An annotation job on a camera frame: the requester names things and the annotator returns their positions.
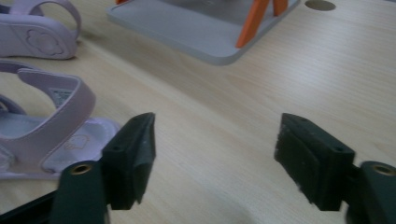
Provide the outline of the lilac sandal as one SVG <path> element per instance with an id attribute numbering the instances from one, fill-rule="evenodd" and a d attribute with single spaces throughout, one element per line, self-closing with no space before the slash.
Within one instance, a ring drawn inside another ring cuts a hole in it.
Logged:
<path id="1" fill-rule="evenodd" d="M 42 5 L 63 7 L 76 22 L 69 30 L 59 21 L 46 17 Z M 77 52 L 81 17 L 68 0 L 13 0 L 0 3 L 0 57 L 35 57 L 66 60 Z"/>
<path id="2" fill-rule="evenodd" d="M 48 95 L 56 110 L 33 117 L 0 94 L 0 179 L 54 179 L 67 166 L 96 161 L 120 125 L 93 118 L 95 96 L 79 77 L 0 60 L 0 72 L 15 74 Z"/>

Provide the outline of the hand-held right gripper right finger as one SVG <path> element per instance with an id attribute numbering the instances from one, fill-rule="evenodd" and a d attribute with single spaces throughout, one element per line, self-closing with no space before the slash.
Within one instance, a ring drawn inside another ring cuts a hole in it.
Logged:
<path id="1" fill-rule="evenodd" d="M 284 113 L 275 160 L 321 211 L 347 204 L 346 224 L 396 224 L 396 167 L 353 164 L 355 151 L 309 119 Z"/>

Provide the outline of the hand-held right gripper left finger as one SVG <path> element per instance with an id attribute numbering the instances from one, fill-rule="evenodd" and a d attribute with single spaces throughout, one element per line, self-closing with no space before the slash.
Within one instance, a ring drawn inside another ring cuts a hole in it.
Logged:
<path id="1" fill-rule="evenodd" d="M 110 224 L 108 211 L 140 203 L 156 156 L 155 115 L 130 119 L 102 150 L 99 161 L 63 170 L 49 224 Z"/>

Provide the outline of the grey and orange shoe rack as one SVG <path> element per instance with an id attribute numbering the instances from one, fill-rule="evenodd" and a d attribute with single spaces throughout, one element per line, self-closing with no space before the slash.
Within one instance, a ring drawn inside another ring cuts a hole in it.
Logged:
<path id="1" fill-rule="evenodd" d="M 237 61 L 300 0 L 117 0 L 116 24 L 201 61 Z"/>

